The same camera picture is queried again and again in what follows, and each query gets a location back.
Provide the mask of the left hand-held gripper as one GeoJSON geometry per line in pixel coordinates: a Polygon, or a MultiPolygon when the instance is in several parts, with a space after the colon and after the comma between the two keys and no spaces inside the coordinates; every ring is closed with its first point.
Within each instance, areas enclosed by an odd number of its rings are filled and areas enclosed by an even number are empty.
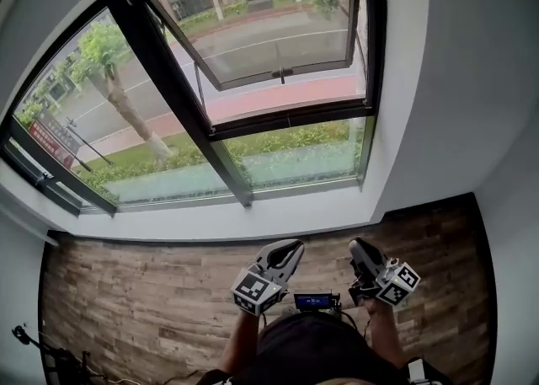
{"type": "Polygon", "coordinates": [[[260,317],[281,302],[288,292],[288,280],[305,251],[296,238],[282,239],[264,246],[255,262],[240,270],[231,287],[232,300],[246,313],[260,317]]]}

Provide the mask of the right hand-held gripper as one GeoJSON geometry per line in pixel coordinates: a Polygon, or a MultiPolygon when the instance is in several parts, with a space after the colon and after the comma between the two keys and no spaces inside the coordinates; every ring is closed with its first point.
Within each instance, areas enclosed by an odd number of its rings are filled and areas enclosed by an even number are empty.
{"type": "Polygon", "coordinates": [[[407,263],[387,256],[362,238],[349,243],[355,281],[349,294],[356,306],[365,299],[377,299],[392,307],[398,306],[420,283],[420,276],[407,263]]]}

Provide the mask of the window with metal frame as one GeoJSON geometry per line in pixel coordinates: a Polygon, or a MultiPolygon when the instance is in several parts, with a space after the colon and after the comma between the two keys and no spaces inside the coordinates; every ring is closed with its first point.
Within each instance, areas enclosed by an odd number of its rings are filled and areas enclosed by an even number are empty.
{"type": "MultiPolygon", "coordinates": [[[[126,1],[132,7],[144,7],[164,28],[148,0],[126,1]]],[[[386,19],[386,0],[361,0],[355,58],[346,69],[225,91],[214,89],[197,74],[180,45],[169,36],[179,69],[191,89],[194,112],[211,137],[228,139],[319,121],[374,115],[379,101],[386,19]]]]}

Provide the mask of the person's right forearm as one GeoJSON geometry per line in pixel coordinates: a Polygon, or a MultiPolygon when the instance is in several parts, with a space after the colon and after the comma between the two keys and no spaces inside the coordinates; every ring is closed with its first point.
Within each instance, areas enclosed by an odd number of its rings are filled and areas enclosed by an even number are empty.
{"type": "Polygon", "coordinates": [[[392,307],[377,298],[364,301],[370,317],[371,348],[396,368],[402,368],[407,358],[401,346],[392,307]]]}

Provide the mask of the person's left forearm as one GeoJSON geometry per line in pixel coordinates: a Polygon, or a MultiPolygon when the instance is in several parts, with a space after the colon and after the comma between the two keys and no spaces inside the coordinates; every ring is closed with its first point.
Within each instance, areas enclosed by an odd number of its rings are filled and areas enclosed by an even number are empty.
{"type": "Polygon", "coordinates": [[[256,357],[258,339],[259,317],[241,310],[217,368],[230,375],[240,372],[256,357]]]}

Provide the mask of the open glass window sash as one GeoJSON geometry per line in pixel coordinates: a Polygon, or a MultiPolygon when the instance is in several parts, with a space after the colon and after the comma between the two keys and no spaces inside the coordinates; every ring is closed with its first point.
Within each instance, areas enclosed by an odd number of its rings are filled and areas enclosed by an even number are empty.
{"type": "Polygon", "coordinates": [[[350,67],[361,0],[148,0],[214,89],[350,67]]]}

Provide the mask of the black framed open window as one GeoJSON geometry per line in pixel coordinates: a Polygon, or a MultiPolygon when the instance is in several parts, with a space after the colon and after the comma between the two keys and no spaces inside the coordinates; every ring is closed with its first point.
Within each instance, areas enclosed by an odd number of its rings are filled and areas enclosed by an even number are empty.
{"type": "Polygon", "coordinates": [[[228,139],[209,135],[191,105],[191,89],[172,40],[141,6],[97,0],[56,39],[25,79],[0,122],[0,163],[32,189],[78,217],[174,206],[254,202],[349,187],[362,188],[376,113],[289,126],[228,139]],[[88,81],[76,82],[77,43],[95,20],[117,24],[134,55],[120,66],[130,101],[173,156],[150,147],[88,81]],[[80,142],[70,170],[29,133],[54,118],[80,142]]]}

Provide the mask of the small black monitor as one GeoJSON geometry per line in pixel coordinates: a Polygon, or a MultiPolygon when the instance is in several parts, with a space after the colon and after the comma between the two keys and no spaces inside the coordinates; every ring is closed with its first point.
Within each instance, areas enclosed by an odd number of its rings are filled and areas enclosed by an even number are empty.
{"type": "Polygon", "coordinates": [[[296,292],[294,302],[301,312],[329,311],[340,307],[340,294],[331,291],[296,292]]]}

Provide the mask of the person in black shirt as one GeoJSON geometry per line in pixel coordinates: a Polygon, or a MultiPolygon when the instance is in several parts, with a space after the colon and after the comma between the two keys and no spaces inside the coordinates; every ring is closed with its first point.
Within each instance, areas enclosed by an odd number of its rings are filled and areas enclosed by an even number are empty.
{"type": "Polygon", "coordinates": [[[327,313],[295,313],[259,330],[257,355],[240,372],[218,368],[196,385],[452,385],[415,358],[402,368],[382,359],[350,324],[327,313]]]}

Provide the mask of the roadside tree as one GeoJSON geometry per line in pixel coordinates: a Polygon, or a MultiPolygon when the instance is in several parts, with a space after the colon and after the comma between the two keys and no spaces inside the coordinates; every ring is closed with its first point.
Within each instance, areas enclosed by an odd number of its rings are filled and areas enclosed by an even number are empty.
{"type": "Polygon", "coordinates": [[[125,91],[120,66],[134,53],[119,26],[93,21],[80,37],[77,48],[80,55],[72,65],[73,79],[78,83],[88,80],[150,147],[156,161],[170,159],[173,152],[148,127],[125,91]]]}

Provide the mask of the black tripod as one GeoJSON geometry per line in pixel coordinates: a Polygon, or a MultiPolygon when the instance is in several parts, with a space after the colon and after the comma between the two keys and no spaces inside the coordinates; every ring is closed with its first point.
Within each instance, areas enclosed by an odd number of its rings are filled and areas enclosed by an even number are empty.
{"type": "Polygon", "coordinates": [[[67,349],[55,348],[32,339],[21,325],[12,329],[12,334],[22,345],[33,345],[43,356],[53,359],[54,366],[45,366],[44,369],[46,373],[56,374],[59,385],[96,385],[93,381],[95,378],[109,383],[106,374],[97,373],[90,368],[89,351],[84,350],[82,357],[78,358],[67,349]]]}

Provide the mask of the red signboard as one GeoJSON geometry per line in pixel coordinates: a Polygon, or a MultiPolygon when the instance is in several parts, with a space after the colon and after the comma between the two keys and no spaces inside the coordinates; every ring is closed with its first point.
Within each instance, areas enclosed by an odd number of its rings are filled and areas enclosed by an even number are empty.
{"type": "Polygon", "coordinates": [[[54,118],[36,119],[30,125],[29,133],[66,169],[72,168],[81,144],[67,128],[54,118]]]}

